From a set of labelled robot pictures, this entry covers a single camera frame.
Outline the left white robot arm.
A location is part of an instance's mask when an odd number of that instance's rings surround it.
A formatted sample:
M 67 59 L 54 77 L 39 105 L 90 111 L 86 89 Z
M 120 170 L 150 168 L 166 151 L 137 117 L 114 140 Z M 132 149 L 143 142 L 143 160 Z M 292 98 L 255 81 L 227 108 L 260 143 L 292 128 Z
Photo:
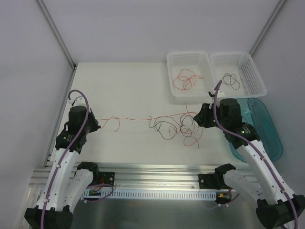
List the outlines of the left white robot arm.
M 73 210 L 88 185 L 99 183 L 98 165 L 82 162 L 73 180 L 72 169 L 78 160 L 87 135 L 100 128 L 91 109 L 73 106 L 68 121 L 56 138 L 55 158 L 45 189 L 35 207 L 27 208 L 24 217 L 33 229 L 69 229 Z

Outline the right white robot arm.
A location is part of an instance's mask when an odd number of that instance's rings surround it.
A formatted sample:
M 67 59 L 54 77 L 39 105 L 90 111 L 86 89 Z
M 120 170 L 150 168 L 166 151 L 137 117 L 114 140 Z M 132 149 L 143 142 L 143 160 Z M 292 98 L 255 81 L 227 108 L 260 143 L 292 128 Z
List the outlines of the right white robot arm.
M 203 128 L 217 127 L 226 140 L 252 169 L 258 185 L 242 176 L 231 164 L 219 166 L 214 172 L 216 187 L 231 187 L 254 206 L 260 223 L 266 229 L 298 228 L 298 218 L 305 209 L 304 195 L 297 195 L 282 179 L 267 155 L 255 128 L 243 121 L 236 99 L 204 103 L 193 118 Z

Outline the left white perforated basket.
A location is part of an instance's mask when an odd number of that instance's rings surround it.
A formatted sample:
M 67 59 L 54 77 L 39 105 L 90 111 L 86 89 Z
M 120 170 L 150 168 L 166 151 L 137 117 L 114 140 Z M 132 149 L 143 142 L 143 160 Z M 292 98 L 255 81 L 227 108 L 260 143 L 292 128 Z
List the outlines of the left white perforated basket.
M 206 52 L 171 52 L 166 55 L 166 61 L 171 93 L 177 103 L 210 101 L 208 92 L 216 81 Z

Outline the white perforated basket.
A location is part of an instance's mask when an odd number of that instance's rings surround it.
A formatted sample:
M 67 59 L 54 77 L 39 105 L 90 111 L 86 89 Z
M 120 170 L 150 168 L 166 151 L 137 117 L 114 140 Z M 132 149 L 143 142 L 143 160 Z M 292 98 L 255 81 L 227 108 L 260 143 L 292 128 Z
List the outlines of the white perforated basket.
M 246 52 L 221 52 L 210 55 L 216 82 L 231 98 L 257 98 L 267 95 L 266 86 L 251 57 Z
M 166 55 L 166 61 L 171 93 L 177 103 L 210 101 L 208 92 L 216 81 L 206 52 L 171 52 Z

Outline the teal transparent plastic tub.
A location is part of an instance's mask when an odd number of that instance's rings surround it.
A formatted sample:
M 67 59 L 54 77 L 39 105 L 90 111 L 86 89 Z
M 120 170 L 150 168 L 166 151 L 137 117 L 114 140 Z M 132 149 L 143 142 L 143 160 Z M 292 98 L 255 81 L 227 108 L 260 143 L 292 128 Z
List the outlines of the teal transparent plastic tub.
M 278 160 L 283 154 L 283 146 L 265 104 L 257 98 L 240 98 L 237 102 L 242 122 L 254 127 L 271 161 Z

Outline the right white perforated basket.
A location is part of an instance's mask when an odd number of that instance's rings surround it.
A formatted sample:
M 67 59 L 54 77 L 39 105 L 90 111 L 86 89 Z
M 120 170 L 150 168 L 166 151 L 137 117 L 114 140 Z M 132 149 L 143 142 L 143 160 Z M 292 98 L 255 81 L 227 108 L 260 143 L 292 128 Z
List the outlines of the right white perforated basket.
M 266 86 L 251 57 L 246 52 L 221 52 L 210 55 L 216 82 L 231 98 L 257 98 L 267 95 Z

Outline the aluminium mounting rail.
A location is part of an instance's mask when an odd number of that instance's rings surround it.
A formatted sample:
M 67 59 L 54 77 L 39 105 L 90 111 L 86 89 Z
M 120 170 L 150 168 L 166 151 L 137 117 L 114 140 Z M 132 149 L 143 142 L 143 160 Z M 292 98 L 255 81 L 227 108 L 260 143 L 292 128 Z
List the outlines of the aluminium mounting rail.
M 141 165 L 98 163 L 101 172 L 114 172 L 116 189 L 199 190 L 199 174 L 217 165 Z

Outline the right aluminium frame post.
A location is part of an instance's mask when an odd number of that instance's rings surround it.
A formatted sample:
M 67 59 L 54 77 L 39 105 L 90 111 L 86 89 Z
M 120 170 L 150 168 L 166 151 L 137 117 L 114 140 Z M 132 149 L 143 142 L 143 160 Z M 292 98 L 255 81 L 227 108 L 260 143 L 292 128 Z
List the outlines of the right aluminium frame post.
M 271 27 L 275 23 L 276 19 L 284 9 L 285 5 L 288 3 L 288 0 L 278 0 L 274 9 L 270 13 L 268 19 L 266 20 L 264 26 L 262 27 L 261 31 L 259 32 L 257 38 L 255 39 L 249 54 L 253 57 L 255 53 L 258 51 L 259 47 L 264 42 L 268 32 L 270 31 Z

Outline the aluminium frame post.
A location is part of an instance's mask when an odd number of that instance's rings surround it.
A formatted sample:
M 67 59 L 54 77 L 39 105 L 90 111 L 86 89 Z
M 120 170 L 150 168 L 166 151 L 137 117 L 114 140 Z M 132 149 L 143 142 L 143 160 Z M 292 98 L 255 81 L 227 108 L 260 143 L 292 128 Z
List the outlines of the aluminium frame post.
M 55 24 L 55 22 L 54 22 L 54 20 L 51 16 L 49 10 L 48 10 L 45 2 L 43 0 L 36 0 L 36 3 L 38 4 L 40 10 L 42 11 L 42 13 L 43 13 L 48 25 L 49 25 L 54 37 L 55 37 L 58 45 L 60 46 L 66 60 L 68 61 L 69 65 L 70 65 L 70 67 L 73 70 L 75 70 L 75 68 L 77 67 L 77 64 L 75 63 L 75 61 L 73 60 L 70 52 L 68 51 L 68 48 L 67 48 L 59 30 L 58 30 L 58 28 L 57 28 L 57 26 L 56 26 L 56 24 Z
M 284 9 L 285 5 L 288 3 L 288 0 L 278 0 L 274 9 L 270 13 L 268 19 L 266 20 L 264 26 L 262 27 L 261 31 L 259 32 L 257 38 L 255 39 L 249 54 L 253 57 L 255 53 L 258 51 L 259 47 L 264 42 L 268 32 L 270 31 L 271 27 L 275 23 L 276 19 Z

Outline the left aluminium frame post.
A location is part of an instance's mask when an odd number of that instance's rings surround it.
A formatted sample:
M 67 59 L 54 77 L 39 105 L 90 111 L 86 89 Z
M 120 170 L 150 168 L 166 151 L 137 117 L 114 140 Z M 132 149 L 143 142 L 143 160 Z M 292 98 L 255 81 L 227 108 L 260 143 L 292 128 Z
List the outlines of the left aluminium frame post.
M 66 60 L 68 61 L 69 65 L 70 65 L 70 67 L 73 70 L 75 70 L 75 68 L 77 67 L 77 64 L 75 63 L 75 61 L 73 60 L 70 52 L 68 51 L 68 48 L 67 48 L 59 30 L 58 30 L 58 28 L 57 28 L 57 26 L 56 26 L 56 24 L 55 24 L 55 22 L 54 22 L 54 20 L 51 16 L 49 10 L 48 10 L 45 2 L 43 0 L 36 0 L 36 3 L 38 4 L 40 10 L 42 11 L 42 13 L 43 13 L 48 25 L 49 25 L 54 37 L 55 37 L 58 45 L 60 46 Z

